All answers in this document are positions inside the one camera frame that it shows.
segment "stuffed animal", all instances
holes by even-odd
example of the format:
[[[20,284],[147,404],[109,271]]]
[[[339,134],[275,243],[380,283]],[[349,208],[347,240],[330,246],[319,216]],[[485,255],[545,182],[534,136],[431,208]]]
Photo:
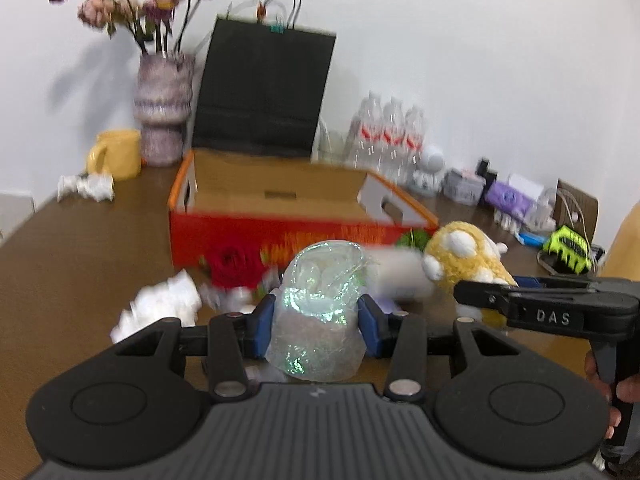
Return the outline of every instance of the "stuffed animal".
[[[452,222],[427,243],[422,268],[440,288],[452,292],[461,280],[516,285],[500,261],[505,244],[495,244],[475,225]]]

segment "red box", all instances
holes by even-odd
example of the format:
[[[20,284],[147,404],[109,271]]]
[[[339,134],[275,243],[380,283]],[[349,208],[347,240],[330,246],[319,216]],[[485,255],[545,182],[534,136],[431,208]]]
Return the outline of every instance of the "red box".
[[[430,211],[373,173],[206,149],[186,156],[168,206],[175,267],[196,266],[230,237],[259,244],[269,263],[285,267],[322,240],[393,245],[411,229],[431,235],[438,227]]]

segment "transparent plastic wrap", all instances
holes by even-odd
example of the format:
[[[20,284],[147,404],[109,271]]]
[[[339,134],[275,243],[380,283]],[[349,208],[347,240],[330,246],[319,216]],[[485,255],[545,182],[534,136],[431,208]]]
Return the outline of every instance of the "transparent plastic wrap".
[[[341,381],[356,374],[365,352],[357,302],[366,257],[351,242],[330,240],[300,251],[277,295],[271,365],[307,381]]]

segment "finger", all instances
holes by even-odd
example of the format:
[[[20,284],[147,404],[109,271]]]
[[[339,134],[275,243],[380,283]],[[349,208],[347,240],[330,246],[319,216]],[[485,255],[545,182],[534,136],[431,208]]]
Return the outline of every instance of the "finger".
[[[622,402],[628,402],[629,404],[640,402],[640,374],[618,383],[616,395]]]
[[[609,426],[617,428],[622,420],[622,413],[617,408],[611,408],[609,410]]]
[[[584,357],[584,373],[587,374],[587,377],[593,377],[598,374],[598,365],[593,351],[588,351]]]
[[[607,383],[602,382],[598,376],[589,377],[587,378],[587,380],[596,387],[596,389],[603,397],[607,399],[607,401],[611,401],[611,386],[609,386]]]

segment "purple vase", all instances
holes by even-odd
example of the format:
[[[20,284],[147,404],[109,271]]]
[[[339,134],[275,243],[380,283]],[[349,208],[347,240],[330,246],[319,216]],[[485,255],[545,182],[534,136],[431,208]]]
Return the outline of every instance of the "purple vase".
[[[194,58],[184,54],[140,58],[134,117],[142,123],[142,157],[148,166],[170,166],[182,158],[193,68]]]

